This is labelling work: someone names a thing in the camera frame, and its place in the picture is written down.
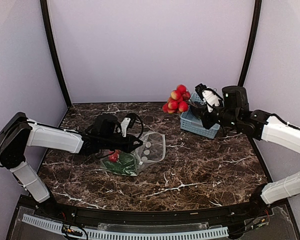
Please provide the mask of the clear zip top bag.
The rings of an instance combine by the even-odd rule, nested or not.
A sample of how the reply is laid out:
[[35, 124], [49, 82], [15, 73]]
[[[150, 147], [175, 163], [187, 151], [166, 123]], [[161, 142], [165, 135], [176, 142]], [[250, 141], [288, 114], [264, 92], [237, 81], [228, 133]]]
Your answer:
[[[137, 176], [149, 166], [161, 162], [166, 156], [166, 136], [164, 134], [148, 131], [141, 136], [141, 140], [143, 141], [142, 146], [138, 147], [131, 153], [127, 153], [133, 154], [135, 157]], [[105, 155], [106, 157], [110, 156], [110, 151], [106, 151]]]

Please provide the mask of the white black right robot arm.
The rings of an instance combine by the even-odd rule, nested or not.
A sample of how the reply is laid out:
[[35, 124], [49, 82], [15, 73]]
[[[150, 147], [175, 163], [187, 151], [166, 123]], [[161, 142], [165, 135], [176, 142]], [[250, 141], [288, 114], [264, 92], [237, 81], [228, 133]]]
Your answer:
[[[284, 121], [275, 113], [263, 110], [251, 111], [247, 91], [242, 86], [226, 86], [222, 95], [210, 87], [199, 84], [195, 92], [205, 103], [196, 109], [205, 129], [218, 124], [258, 141], [280, 145], [300, 154], [300, 127]], [[245, 213], [256, 217], [270, 205], [282, 199], [300, 194], [300, 171], [276, 182], [261, 186], [245, 205]]]

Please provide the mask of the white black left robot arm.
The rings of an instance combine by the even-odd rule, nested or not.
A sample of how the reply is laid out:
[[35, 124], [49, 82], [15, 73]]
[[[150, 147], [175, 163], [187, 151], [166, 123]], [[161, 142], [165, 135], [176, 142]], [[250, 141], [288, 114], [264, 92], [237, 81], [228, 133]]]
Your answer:
[[25, 157], [27, 147], [43, 147], [90, 156], [101, 150], [114, 154], [117, 150], [131, 153], [143, 145], [141, 136], [129, 134], [139, 116], [129, 113], [123, 121], [112, 114], [98, 115], [84, 131], [49, 126], [16, 113], [0, 131], [0, 168], [6, 168], [22, 183], [41, 210], [50, 218], [61, 213], [53, 194]]

